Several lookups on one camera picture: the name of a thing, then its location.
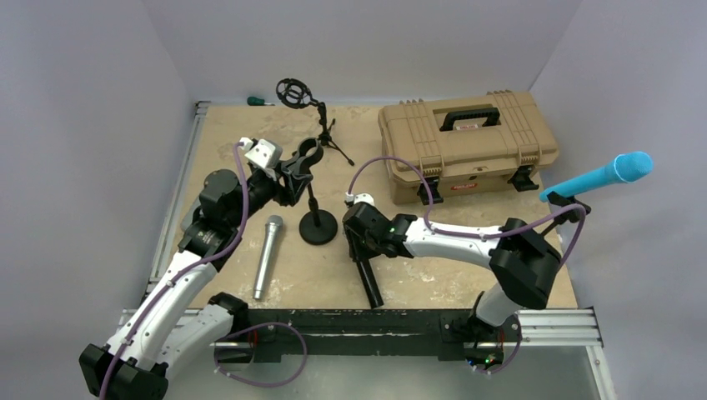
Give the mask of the black microphone with mesh head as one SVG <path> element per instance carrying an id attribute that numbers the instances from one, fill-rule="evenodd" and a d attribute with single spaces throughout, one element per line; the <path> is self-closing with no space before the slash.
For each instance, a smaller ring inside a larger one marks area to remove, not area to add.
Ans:
<path id="1" fill-rule="evenodd" d="M 374 270 L 369 260 L 355 261 L 359 276 L 364 287 L 366 297 L 371 309 L 381 308 L 384 305 L 383 297 L 374 275 Z"/>

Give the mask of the silver mesh head microphone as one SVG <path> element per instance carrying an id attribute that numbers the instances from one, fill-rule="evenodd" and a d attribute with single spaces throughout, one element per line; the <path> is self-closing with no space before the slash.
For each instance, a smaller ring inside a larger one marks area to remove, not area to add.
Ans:
<path id="1" fill-rule="evenodd" d="M 265 223 L 265 236 L 253 285 L 253 299 L 256 301 L 264 300 L 268 291 L 278 245 L 278 236 L 283 226 L 283 218 L 279 215 L 271 215 Z"/>

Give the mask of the black round base mic stand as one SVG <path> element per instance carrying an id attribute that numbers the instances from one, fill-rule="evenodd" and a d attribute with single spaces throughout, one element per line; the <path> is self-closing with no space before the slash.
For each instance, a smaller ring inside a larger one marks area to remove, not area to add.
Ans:
<path id="1" fill-rule="evenodd" d="M 292 157 L 281 163 L 281 173 L 283 167 L 307 166 L 312 168 L 323 158 L 323 148 L 315 137 L 305 138 L 293 152 Z M 318 200 L 314 196 L 312 182 L 306 187 L 308 193 L 308 208 L 301 218 L 298 231 L 301 238 L 308 244 L 319 246 L 331 242 L 337 232 L 338 223 L 332 213 L 323 210 L 318 205 Z"/>

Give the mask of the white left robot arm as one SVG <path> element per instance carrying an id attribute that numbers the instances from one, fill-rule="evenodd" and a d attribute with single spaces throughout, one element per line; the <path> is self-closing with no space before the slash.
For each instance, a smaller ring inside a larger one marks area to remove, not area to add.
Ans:
<path id="1" fill-rule="evenodd" d="M 193 220 L 166 272 L 135 314 L 102 345 L 79 357 L 88 391 L 99 399 L 162 399 L 169 383 L 212 342 L 248 332 L 248 306 L 220 293 L 183 326 L 188 306 L 239 245 L 248 219 L 271 201 L 293 206 L 312 182 L 309 167 L 278 162 L 204 179 Z"/>

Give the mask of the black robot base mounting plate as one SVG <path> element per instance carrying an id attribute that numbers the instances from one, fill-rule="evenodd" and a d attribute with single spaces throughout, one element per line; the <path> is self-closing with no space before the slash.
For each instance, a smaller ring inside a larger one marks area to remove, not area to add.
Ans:
<path id="1" fill-rule="evenodd" d="M 432 357 L 495 367 L 516 353 L 519 318 L 485 327 L 468 309 L 254 309 L 235 336 L 213 344 L 224 364 L 278 363 L 287 355 Z"/>

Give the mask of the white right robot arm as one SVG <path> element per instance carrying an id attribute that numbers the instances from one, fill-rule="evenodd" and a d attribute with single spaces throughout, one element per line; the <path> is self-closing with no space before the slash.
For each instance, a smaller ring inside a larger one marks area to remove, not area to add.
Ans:
<path id="1" fill-rule="evenodd" d="M 462 227 L 412 214 L 388 219 L 358 202 L 344 214 L 343 228 L 357 258 L 442 258 L 488 269 L 496 282 L 468 317 L 469 331 L 480 339 L 490 338 L 521 309 L 546 309 L 561 267 L 559 252 L 517 218 L 502 226 Z"/>

